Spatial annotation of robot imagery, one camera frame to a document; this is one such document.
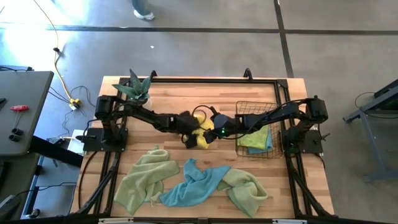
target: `butcher block table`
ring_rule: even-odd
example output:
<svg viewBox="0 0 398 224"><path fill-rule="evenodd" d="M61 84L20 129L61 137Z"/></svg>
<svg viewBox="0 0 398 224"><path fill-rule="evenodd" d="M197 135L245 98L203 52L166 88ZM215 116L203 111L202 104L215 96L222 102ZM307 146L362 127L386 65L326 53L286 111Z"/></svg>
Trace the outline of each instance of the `butcher block table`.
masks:
<svg viewBox="0 0 398 224"><path fill-rule="evenodd" d="M112 84L119 83L121 77L104 77L99 95L116 95L117 90ZM289 85L291 100L307 97L304 80L301 78L286 79ZM198 105L214 106L217 111L234 117L237 101L259 101L276 103L273 85L257 83L157 83L152 82L149 90L152 98L152 110L156 113L181 113L192 111ZM101 127L100 122L93 123L92 127ZM121 160L116 181L118 188L122 178L130 171L133 164L148 150L159 146L170 153L170 160L175 160L180 165L179 174L163 181L165 192L183 182L183 165L189 159L197 159L199 169L228 165L235 169L245 170L257 177L268 192L269 197L260 206L254 218L293 218L294 211L290 196L290 187L285 158L263 159L238 156L235 151L235 141L215 140L208 149L185 149L181 137L177 134L162 133L151 125L129 117L126 127L129 130L126 150L121 154ZM92 152L83 160L81 171ZM104 152L98 152L88 164L81 187L81 204L84 204L95 188L98 186ZM323 208L329 213L333 212L325 170L319 157L312 154L302 155L305 177L308 188L312 191ZM104 190L100 212L106 205L109 184ZM303 194L297 185L297 195L301 211L304 210ZM78 210L78 191L75 191L71 212ZM130 217L130 214L117 203L113 203L112 217ZM214 193L202 204L193 207L166 207L157 204L151 207L144 203L134 214L134 217L207 217L207 218L247 218L235 207L224 191Z"/></svg>

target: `concrete floor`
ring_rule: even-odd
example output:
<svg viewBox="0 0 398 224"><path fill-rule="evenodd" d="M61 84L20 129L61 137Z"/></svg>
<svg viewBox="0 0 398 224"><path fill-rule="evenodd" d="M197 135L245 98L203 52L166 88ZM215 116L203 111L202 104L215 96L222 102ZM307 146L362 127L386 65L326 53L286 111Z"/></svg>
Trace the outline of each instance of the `concrete floor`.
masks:
<svg viewBox="0 0 398 224"><path fill-rule="evenodd" d="M38 1L58 25L278 28L273 0L149 2L157 15L152 22L136 19L128 0ZM279 2L286 29L398 29L398 2L394 0ZM0 30L0 64L53 70L55 34L42 30L43 24L48 21L32 1L23 6L6 1L0 14L0 27L6 27ZM129 68L140 75L156 70L159 75L239 77L249 67L255 77L287 77L279 34L73 31L58 34L65 54L58 63L60 73L69 89L87 86L91 101L98 95L103 76L128 75ZM323 146L336 214L344 218L398 222L398 179L373 184L363 181L364 174L375 171L369 143L359 121L345 125L342 120L355 109L357 95L377 91L398 77L398 36L288 34L287 45L294 77L304 78L308 94L317 94L328 107L330 118L322 125L322 132L331 136ZM62 92L57 78L52 86ZM73 93L86 101L84 90ZM364 96L359 102L368 99ZM36 135L50 138L63 133L61 123L68 111L66 104L49 95ZM69 130L85 127L94 109L86 106L84 111L86 116L80 113L68 116ZM397 132L394 124L372 122L377 136L388 128L389 133ZM378 143L396 148L396 142L384 139ZM391 159L395 156L397 153L390 155Z"/></svg>

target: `person's foot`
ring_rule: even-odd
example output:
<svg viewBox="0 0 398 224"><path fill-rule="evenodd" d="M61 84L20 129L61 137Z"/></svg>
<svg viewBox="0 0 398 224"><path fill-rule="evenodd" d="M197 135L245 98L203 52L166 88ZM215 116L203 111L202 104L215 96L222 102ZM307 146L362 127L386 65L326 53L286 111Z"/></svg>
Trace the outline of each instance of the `person's foot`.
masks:
<svg viewBox="0 0 398 224"><path fill-rule="evenodd" d="M138 19L146 19L146 20L153 20L155 18L155 15L153 13L149 13L148 15L141 15L137 12L137 10L134 10L134 15L138 18Z"/></svg>

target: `metal wire basket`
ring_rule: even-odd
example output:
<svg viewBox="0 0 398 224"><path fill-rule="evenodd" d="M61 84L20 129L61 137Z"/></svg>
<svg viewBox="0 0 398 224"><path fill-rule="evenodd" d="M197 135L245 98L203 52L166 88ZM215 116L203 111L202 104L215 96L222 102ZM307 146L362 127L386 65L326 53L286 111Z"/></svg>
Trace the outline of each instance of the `metal wire basket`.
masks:
<svg viewBox="0 0 398 224"><path fill-rule="evenodd" d="M275 103L262 103L262 102L250 102L250 101L238 101L236 103L236 114L262 114L270 110L276 109L278 106ZM268 159L280 159L283 157L283 151L280 140L280 122L268 124L270 126L269 131L271 132L272 138L272 149L257 154L249 154L248 148L244 146L238 146L238 140L236 140L236 153L238 156L255 157L255 158L268 158Z"/></svg>

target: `green towel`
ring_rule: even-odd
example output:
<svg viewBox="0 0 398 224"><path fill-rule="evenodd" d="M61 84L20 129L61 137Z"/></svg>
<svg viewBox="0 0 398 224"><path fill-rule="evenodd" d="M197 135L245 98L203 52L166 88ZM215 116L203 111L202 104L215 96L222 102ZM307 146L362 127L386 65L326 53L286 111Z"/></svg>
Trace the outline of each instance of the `green towel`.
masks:
<svg viewBox="0 0 398 224"><path fill-rule="evenodd" d="M268 197L255 176L239 169L230 169L218 184L217 190L226 190L235 206L251 218Z"/></svg>
<svg viewBox="0 0 398 224"><path fill-rule="evenodd" d="M149 151L123 177L114 201L134 215L143 202L149 202L152 196L163 193L163 179L179 172L177 161L169 161L169 152L163 149Z"/></svg>
<svg viewBox="0 0 398 224"><path fill-rule="evenodd" d="M256 131L255 133L247 134L247 135L239 138L238 145L266 150L268 129L269 129L268 125L265 125L260 130Z"/></svg>

